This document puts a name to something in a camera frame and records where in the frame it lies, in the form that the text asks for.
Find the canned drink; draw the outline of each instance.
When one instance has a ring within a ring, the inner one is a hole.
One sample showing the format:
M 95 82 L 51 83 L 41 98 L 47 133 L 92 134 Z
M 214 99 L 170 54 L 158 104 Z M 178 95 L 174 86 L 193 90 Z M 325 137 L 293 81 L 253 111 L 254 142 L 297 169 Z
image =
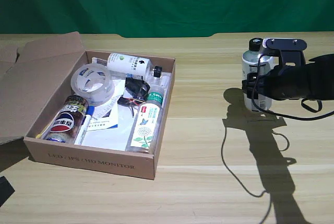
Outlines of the canned drink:
M 78 95 L 67 97 L 45 139 L 73 144 L 85 118 L 87 108 L 88 102 L 83 97 Z

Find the white bottle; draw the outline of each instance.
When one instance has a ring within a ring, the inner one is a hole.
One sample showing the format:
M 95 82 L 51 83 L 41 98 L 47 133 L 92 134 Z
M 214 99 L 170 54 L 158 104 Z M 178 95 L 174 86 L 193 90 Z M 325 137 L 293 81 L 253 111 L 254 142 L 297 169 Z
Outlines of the white bottle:
M 257 72 L 257 65 L 259 60 L 259 50 L 263 42 L 261 38 L 253 38 L 249 41 L 249 50 L 244 52 L 242 56 L 242 80 L 247 79 L 249 73 Z M 260 75 L 268 73 L 274 67 L 274 59 L 272 56 L 263 56 L 260 60 Z M 252 103 L 252 93 L 244 93 L 245 106 L 253 111 L 260 112 Z M 268 110 L 271 107 L 272 99 L 255 93 L 255 103 L 264 110 Z
M 114 72 L 126 73 L 126 78 L 147 81 L 153 75 L 154 66 L 150 59 L 121 53 L 109 55 L 107 69 Z

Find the green backdrop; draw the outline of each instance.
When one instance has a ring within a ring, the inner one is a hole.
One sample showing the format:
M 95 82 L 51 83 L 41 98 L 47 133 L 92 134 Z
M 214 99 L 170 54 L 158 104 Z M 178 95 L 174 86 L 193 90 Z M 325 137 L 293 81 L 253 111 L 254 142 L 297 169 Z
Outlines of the green backdrop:
M 0 33 L 334 31 L 334 0 L 0 0 Z

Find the wooden table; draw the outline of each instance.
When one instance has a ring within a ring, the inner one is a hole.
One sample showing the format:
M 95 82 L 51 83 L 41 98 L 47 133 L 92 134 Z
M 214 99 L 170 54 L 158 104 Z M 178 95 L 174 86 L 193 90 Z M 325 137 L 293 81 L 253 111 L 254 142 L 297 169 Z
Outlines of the wooden table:
M 44 36 L 0 35 L 0 46 Z M 16 192 L 0 209 L 0 223 L 334 223 L 334 119 L 263 119 L 245 110 L 241 55 L 253 37 L 304 39 L 307 59 L 334 52 L 334 32 L 82 35 L 88 49 L 176 58 L 157 177 L 36 163 L 22 142 L 10 143 L 0 147 L 0 175 Z M 326 102 L 322 113 L 333 108 Z M 300 101 L 274 101 L 271 109 L 314 116 Z M 224 140 L 223 158 L 234 176 L 222 162 Z M 289 148 L 280 151 L 287 140 Z

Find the black bottle cap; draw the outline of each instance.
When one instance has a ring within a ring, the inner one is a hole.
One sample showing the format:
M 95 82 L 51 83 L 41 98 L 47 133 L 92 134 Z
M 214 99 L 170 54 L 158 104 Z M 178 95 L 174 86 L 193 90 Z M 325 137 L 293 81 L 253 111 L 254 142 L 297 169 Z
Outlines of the black bottle cap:
M 262 42 L 263 42 L 263 39 L 261 38 L 252 38 L 249 41 L 249 50 L 250 51 L 260 51 Z
M 153 76 L 156 77 L 156 78 L 160 78 L 161 73 L 162 73 L 162 67 L 161 66 L 155 66 Z

